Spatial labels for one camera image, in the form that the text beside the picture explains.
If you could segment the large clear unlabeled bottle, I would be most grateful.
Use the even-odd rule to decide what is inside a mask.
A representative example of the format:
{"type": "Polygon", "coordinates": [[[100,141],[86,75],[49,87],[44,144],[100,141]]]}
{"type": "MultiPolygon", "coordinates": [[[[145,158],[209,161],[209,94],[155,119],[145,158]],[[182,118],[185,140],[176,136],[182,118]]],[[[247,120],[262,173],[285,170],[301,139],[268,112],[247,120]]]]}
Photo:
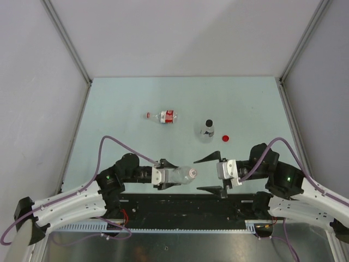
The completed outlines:
{"type": "Polygon", "coordinates": [[[188,176],[188,171],[192,167],[181,166],[169,171],[169,183],[190,184],[194,179],[188,176]]]}

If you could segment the small clear blue-label bottle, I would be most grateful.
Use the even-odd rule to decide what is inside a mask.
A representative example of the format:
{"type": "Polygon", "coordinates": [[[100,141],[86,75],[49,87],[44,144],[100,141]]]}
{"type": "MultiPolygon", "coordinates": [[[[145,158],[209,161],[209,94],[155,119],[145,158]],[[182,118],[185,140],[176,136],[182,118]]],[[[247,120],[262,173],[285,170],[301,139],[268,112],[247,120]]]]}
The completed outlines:
{"type": "Polygon", "coordinates": [[[199,128],[198,139],[202,143],[210,143],[215,133],[214,124],[211,127],[206,126],[206,122],[199,128]]]}

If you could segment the white bottle cap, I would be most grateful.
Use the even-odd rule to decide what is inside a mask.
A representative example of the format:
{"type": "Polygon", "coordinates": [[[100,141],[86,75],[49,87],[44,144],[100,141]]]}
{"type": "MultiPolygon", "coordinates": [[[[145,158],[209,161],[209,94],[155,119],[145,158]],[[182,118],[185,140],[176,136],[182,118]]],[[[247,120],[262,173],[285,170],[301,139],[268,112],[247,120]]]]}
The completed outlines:
{"type": "Polygon", "coordinates": [[[191,179],[195,179],[196,176],[197,176],[197,170],[194,169],[194,168],[191,168],[191,169],[188,171],[188,176],[189,176],[191,179]]]}

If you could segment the black bottle cap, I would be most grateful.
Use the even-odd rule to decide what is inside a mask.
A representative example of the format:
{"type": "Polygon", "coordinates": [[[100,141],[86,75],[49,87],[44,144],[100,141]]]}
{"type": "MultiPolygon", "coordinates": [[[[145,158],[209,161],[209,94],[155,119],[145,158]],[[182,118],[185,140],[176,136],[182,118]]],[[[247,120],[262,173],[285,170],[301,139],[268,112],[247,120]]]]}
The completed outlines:
{"type": "Polygon", "coordinates": [[[207,127],[211,127],[213,125],[213,121],[212,120],[206,120],[206,126],[207,127]]]}

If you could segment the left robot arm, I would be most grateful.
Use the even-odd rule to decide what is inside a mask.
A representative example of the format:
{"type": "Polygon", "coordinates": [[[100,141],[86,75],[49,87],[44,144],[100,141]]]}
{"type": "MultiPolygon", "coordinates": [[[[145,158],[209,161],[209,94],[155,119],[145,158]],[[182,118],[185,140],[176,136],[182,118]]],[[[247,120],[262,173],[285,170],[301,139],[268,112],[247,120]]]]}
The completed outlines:
{"type": "Polygon", "coordinates": [[[154,166],[141,166],[136,154],[127,153],[77,188],[43,200],[21,199],[14,214],[15,228],[19,230],[31,220],[30,244],[34,244],[66,224],[88,218],[118,218],[124,215],[119,196],[126,183],[149,183],[164,190],[180,184],[179,172],[180,167],[165,159],[154,166]]]}

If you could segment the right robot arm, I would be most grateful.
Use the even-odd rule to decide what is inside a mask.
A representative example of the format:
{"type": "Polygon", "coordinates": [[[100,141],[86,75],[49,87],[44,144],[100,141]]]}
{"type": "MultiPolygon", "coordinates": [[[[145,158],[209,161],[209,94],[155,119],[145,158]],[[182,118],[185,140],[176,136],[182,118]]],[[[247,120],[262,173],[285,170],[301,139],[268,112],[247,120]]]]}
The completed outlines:
{"type": "Polygon", "coordinates": [[[213,160],[217,162],[218,179],[223,185],[202,187],[202,190],[224,199],[229,189],[265,178],[266,191],[257,192],[251,206],[256,218],[272,216],[308,223],[348,243],[348,199],[316,182],[303,168],[279,161],[279,154],[270,145],[255,145],[248,160],[222,158],[215,151],[200,161],[213,160]]]}

